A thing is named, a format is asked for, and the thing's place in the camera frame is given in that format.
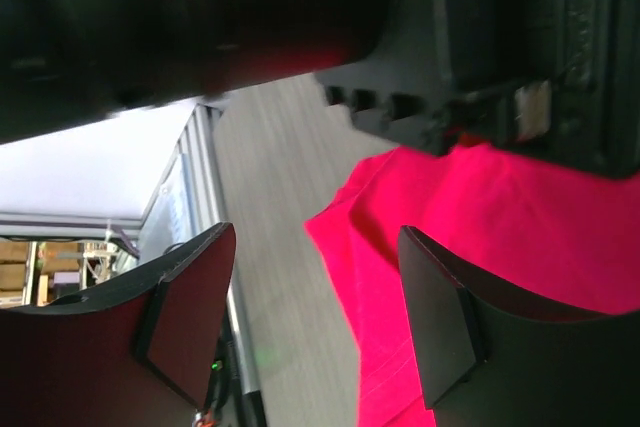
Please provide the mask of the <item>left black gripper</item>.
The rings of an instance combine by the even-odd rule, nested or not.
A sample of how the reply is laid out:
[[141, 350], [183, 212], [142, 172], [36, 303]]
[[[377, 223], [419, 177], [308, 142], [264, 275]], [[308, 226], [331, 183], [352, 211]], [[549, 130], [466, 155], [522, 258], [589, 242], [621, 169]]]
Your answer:
[[375, 50], [316, 78], [356, 129], [435, 156], [639, 169], [639, 0], [393, 0]]

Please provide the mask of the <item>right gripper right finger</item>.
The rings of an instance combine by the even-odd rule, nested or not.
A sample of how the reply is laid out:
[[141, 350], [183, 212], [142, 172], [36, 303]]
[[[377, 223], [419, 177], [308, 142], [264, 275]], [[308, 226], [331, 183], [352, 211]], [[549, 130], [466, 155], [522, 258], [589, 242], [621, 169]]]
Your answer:
[[440, 426], [635, 426], [639, 315], [530, 292], [405, 226], [398, 262], [424, 404]]

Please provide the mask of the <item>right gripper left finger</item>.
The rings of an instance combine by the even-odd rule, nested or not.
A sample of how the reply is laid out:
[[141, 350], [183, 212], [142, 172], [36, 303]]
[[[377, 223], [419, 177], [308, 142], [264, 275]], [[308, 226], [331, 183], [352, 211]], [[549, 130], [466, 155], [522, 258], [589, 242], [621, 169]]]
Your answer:
[[161, 257], [47, 306], [2, 311], [3, 425], [193, 422], [195, 409], [136, 355], [152, 296], [170, 270]]

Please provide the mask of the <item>red t shirt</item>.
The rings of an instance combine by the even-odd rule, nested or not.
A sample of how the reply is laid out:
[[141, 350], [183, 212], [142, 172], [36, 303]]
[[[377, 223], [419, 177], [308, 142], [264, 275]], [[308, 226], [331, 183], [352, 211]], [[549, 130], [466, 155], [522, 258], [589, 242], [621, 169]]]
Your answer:
[[523, 288], [590, 310], [639, 306], [639, 181], [495, 150], [367, 158], [306, 224], [360, 351], [361, 426], [431, 426], [421, 398], [397, 241], [414, 226]]

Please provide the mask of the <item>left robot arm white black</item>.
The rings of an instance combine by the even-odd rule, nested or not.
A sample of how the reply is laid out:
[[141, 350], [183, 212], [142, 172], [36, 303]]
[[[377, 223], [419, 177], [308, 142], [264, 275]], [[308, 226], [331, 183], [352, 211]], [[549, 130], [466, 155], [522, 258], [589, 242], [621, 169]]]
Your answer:
[[1, 139], [312, 73], [360, 131], [639, 170], [639, 0], [1, 0]]

